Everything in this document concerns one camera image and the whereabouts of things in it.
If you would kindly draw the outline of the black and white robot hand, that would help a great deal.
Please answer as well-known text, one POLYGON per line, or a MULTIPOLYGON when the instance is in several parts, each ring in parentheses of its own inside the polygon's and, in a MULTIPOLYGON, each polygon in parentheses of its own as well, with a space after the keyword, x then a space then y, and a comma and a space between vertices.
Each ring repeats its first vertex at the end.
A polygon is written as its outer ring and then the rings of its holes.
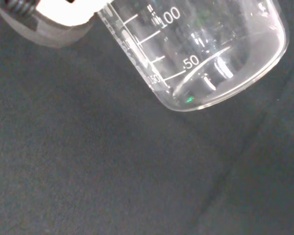
POLYGON ((0 0, 0 15, 24 38, 62 48, 84 37, 108 4, 109 0, 0 0))

